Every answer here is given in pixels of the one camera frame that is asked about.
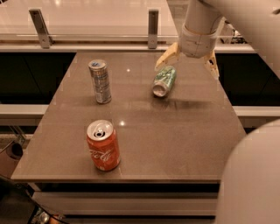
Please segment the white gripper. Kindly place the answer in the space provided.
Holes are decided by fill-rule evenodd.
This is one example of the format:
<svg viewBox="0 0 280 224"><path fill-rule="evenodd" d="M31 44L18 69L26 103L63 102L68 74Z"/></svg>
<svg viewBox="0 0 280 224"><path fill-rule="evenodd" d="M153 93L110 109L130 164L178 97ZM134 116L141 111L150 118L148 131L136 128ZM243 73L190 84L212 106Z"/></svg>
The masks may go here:
<svg viewBox="0 0 280 224"><path fill-rule="evenodd" d="M208 72L218 80L220 77L217 61L215 57L215 48L217 40L218 27L214 27L210 32L203 33L202 31L191 31L182 26L181 34L178 42L174 42L168 49L159 57L156 62L155 70L159 71L166 65L171 65L179 60L180 52L191 58L204 57L204 65Z"/></svg>

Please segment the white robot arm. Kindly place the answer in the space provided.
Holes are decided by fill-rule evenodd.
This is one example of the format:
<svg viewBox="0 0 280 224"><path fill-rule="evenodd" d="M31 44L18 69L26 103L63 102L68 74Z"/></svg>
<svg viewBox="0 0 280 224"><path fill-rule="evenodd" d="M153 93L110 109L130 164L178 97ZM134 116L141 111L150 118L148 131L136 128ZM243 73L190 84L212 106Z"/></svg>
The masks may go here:
<svg viewBox="0 0 280 224"><path fill-rule="evenodd" d="M279 103L280 0L189 0L181 34L156 69L180 53L201 58L215 47L225 18L251 45L256 61L224 71L222 86L235 105ZM248 133L231 152L220 181L214 224L280 224L280 122Z"/></svg>

